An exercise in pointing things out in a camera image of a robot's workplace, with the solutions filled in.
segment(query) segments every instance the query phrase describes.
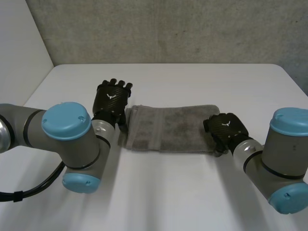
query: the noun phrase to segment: black cable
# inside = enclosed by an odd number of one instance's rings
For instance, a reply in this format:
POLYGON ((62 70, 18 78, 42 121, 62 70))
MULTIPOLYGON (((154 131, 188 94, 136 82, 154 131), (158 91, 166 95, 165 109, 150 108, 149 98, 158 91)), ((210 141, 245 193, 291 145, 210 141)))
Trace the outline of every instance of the black cable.
POLYGON ((33 189, 27 190, 25 192, 14 192, 14 193, 6 193, 6 192, 0 192, 0 202, 6 202, 6 201, 22 201, 22 199, 34 196, 41 191, 47 189, 61 174, 62 170, 64 169, 65 164, 61 162, 58 167, 49 175, 49 177, 44 180, 41 184, 36 186, 33 189))

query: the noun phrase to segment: white table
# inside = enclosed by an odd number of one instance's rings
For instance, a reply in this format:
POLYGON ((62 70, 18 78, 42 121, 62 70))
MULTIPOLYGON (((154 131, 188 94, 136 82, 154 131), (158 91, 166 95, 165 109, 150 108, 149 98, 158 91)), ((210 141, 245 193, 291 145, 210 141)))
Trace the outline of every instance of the white table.
MULTIPOLYGON (((271 64, 78 64, 55 67, 26 106, 48 109, 75 101, 90 115, 97 85, 133 83, 129 106, 216 104, 235 113, 264 143, 281 107, 308 108, 308 97, 271 64)), ((308 209, 277 213, 236 169, 232 156, 141 153, 120 149, 115 137, 95 194, 66 190, 59 177, 46 191, 0 204, 1 231, 299 231, 308 209)), ((27 190, 58 165, 57 154, 18 147, 0 155, 0 191, 27 190)))

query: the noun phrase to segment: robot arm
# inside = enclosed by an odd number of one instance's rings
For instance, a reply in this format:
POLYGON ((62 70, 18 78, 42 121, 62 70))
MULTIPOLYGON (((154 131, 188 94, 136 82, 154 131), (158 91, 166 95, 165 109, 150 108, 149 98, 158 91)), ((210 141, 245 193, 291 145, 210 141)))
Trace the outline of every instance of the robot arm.
POLYGON ((264 147, 248 135, 234 114, 204 121, 218 152, 228 149, 263 196, 279 213, 296 213, 308 206, 308 110, 282 108, 275 112, 264 147))
POLYGON ((124 109, 132 84, 111 79, 98 86, 94 118, 78 103, 55 105, 49 110, 0 104, 0 153, 16 146, 56 152, 67 170, 63 185, 74 192, 97 190, 115 133, 126 129, 124 109))

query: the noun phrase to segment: gray towel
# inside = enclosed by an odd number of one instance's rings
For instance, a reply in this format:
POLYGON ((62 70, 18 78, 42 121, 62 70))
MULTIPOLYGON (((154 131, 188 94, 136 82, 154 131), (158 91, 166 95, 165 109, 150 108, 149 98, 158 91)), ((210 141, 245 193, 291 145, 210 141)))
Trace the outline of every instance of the gray towel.
POLYGON ((215 143, 203 121, 219 114, 215 105, 175 108, 133 106, 126 110, 128 136, 119 145, 136 151, 213 152, 215 143))

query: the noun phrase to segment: light blue end cap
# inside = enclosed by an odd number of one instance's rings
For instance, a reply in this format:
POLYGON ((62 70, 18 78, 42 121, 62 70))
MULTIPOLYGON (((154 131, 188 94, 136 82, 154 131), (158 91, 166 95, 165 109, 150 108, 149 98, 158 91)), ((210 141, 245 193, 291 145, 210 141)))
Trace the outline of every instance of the light blue end cap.
POLYGON ((308 136, 308 110, 294 107, 278 109, 270 127, 287 136, 308 136))
POLYGON ((67 102, 48 109, 42 118, 42 128, 51 138, 60 141, 77 139, 88 132, 91 118, 79 103, 67 102))
POLYGON ((98 189, 101 180, 81 173, 65 173, 62 184, 76 193, 93 193, 98 189))
POLYGON ((308 206, 308 185, 296 183, 274 192, 268 202, 281 214, 297 213, 308 206))

